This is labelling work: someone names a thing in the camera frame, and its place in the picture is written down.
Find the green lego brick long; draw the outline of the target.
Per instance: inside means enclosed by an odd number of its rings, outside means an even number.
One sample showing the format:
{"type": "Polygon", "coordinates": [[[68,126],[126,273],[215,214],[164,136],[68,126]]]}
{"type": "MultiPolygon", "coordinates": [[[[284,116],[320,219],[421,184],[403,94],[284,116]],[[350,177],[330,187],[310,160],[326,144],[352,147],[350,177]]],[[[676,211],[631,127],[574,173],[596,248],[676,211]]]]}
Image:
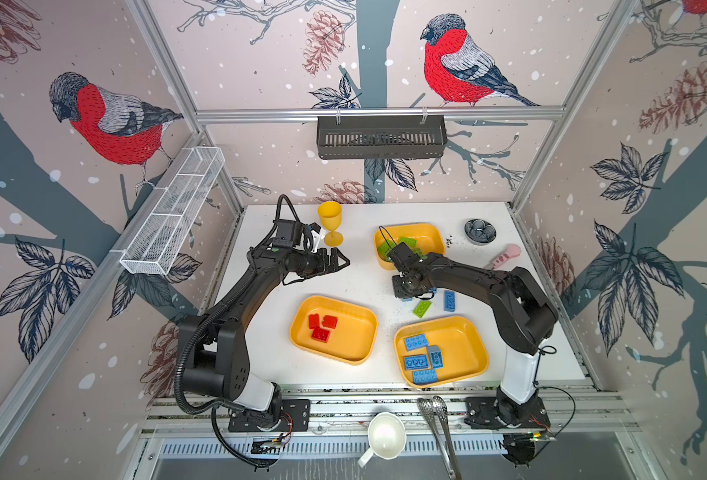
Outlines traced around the green lego brick long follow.
{"type": "Polygon", "coordinates": [[[389,252],[393,249],[393,243],[391,241],[386,241],[383,242],[378,248],[377,248],[377,254],[379,254],[379,258],[381,260],[389,260],[389,252]]]}

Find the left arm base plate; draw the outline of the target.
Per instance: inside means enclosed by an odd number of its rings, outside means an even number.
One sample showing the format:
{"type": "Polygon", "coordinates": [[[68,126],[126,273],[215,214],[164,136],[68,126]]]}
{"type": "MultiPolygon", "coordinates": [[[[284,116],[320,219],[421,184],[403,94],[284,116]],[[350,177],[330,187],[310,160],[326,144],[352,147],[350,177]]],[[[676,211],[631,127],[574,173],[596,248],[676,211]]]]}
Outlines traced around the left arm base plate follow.
{"type": "Polygon", "coordinates": [[[267,411],[245,409],[230,417],[230,433],[306,432],[311,417],[309,399],[274,402],[267,411]]]}

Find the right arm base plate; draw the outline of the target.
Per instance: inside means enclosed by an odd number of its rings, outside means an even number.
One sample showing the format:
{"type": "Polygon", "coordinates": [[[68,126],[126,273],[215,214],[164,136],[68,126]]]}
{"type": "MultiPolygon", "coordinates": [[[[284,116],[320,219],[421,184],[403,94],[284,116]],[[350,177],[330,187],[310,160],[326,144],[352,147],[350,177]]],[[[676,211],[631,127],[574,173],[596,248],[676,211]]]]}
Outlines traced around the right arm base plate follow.
{"type": "Polygon", "coordinates": [[[527,403],[517,404],[507,397],[468,397],[465,400],[465,424],[473,429],[501,430],[551,428],[543,399],[534,395],[527,403]]]}

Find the small red lego brick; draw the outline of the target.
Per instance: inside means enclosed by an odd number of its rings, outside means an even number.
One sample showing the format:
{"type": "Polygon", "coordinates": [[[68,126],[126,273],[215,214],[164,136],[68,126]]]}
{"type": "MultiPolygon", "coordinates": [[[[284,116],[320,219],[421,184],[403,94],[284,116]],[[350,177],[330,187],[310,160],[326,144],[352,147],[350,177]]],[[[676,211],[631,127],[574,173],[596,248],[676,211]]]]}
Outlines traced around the small red lego brick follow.
{"type": "Polygon", "coordinates": [[[312,314],[309,316],[309,328],[315,330],[321,326],[321,319],[319,314],[312,314]]]}

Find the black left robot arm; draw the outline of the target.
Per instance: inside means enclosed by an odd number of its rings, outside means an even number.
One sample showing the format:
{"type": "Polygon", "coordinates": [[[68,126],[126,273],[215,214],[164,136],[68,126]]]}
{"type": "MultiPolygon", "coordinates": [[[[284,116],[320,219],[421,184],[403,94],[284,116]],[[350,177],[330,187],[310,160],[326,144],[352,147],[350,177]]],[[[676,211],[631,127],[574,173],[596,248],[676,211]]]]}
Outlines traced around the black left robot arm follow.
{"type": "Polygon", "coordinates": [[[303,222],[290,198],[279,197],[269,233],[247,253],[248,267],[232,289],[202,315],[178,324],[173,392],[189,415],[227,407],[260,429],[283,417],[281,388],[251,372],[246,333],[259,308],[289,274],[297,282],[337,273],[351,261],[337,247],[315,246],[317,223],[303,222]]]}

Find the blue lego brick low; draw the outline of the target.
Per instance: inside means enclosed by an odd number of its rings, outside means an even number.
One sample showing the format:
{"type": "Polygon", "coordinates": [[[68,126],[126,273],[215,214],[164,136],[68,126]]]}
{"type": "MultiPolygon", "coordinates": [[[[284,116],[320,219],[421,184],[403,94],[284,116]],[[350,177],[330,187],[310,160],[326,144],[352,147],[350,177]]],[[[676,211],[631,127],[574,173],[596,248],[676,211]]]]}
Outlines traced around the blue lego brick low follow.
{"type": "Polygon", "coordinates": [[[413,383],[415,383],[415,385],[435,384],[438,381],[439,376],[437,376],[437,370],[435,369],[413,371],[413,383]]]}

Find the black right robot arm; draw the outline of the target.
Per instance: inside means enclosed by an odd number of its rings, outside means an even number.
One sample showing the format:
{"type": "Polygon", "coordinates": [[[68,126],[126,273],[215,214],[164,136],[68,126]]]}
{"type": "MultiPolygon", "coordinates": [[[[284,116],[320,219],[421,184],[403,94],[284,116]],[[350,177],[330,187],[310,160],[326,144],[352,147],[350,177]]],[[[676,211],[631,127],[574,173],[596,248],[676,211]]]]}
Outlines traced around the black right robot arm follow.
{"type": "Polygon", "coordinates": [[[519,427],[543,408],[537,393],[541,344],[553,334],[559,314],[529,270],[483,269],[437,253],[421,257],[403,243],[391,248],[387,258],[399,271],[393,276],[397,298],[443,288],[493,310],[497,332],[507,345],[503,380],[493,405],[469,418],[471,425],[493,430],[519,427]]]}

